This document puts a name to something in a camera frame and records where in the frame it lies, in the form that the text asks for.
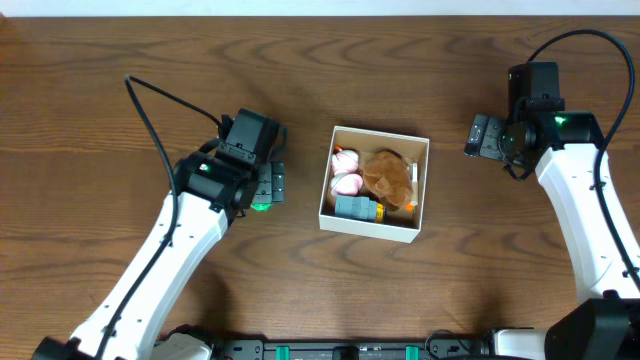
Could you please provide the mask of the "green round plastic toy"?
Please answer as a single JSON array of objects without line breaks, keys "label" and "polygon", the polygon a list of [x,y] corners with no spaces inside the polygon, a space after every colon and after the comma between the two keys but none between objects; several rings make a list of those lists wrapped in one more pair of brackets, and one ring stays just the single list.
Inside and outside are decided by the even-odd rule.
[{"label": "green round plastic toy", "polygon": [[257,212],[266,212],[272,207],[272,203],[252,203],[251,207]]}]

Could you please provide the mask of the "pink white duck toy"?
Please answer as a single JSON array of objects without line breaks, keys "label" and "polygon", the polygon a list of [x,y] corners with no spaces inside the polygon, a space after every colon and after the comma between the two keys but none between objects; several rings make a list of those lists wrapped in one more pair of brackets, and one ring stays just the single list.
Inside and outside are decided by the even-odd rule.
[{"label": "pink white duck toy", "polygon": [[364,185],[359,174],[359,154],[350,149],[339,146],[334,148],[330,159],[333,177],[330,180],[330,190],[333,196],[355,196]]}]

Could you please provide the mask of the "yellow grey toy truck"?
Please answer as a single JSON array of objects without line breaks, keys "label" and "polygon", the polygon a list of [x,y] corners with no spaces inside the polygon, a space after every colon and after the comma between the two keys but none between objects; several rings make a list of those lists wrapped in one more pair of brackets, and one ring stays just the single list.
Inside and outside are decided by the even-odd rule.
[{"label": "yellow grey toy truck", "polygon": [[351,220],[382,223],[386,208],[368,197],[337,195],[335,216]]}]

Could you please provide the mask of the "brown plush toy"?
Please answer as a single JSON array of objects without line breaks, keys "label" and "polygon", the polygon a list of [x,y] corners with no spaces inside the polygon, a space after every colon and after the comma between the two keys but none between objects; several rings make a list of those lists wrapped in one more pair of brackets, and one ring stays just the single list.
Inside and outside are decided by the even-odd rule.
[{"label": "brown plush toy", "polygon": [[367,190],[391,211],[405,208],[414,195],[407,163],[395,153],[380,151],[364,165]]}]

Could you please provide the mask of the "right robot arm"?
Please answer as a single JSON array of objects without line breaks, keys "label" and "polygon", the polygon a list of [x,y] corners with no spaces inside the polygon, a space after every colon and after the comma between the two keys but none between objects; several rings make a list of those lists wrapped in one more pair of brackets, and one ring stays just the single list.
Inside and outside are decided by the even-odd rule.
[{"label": "right robot arm", "polygon": [[492,354],[519,359],[636,359],[639,245],[611,181],[604,136],[588,112],[526,106],[478,114],[464,152],[520,167],[548,195],[573,268],[577,307],[547,330],[502,329]]}]

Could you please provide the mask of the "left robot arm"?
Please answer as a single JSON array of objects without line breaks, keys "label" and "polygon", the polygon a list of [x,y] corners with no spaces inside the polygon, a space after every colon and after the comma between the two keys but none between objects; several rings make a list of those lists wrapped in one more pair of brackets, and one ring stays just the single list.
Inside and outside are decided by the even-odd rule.
[{"label": "left robot arm", "polygon": [[282,146],[214,138],[179,161],[147,239],[103,303],[69,340],[46,337],[36,359],[209,359],[215,347],[194,327],[158,335],[188,280],[263,183],[281,174]]}]

